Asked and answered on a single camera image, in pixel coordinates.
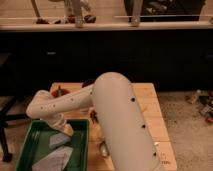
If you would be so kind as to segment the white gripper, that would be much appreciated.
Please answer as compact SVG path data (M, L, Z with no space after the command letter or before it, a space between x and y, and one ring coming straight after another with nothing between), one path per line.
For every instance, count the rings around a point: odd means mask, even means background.
M72 126L67 123L67 120L62 114L51 117L49 121L49 126L67 136L72 136L74 133Z

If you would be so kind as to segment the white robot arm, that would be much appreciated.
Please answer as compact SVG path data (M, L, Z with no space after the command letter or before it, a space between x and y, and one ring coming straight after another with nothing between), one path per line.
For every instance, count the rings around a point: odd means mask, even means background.
M90 107L97 113L116 171L165 171L133 86L120 73L103 73L93 84L57 98L40 90L28 105L27 115L72 135L63 114Z

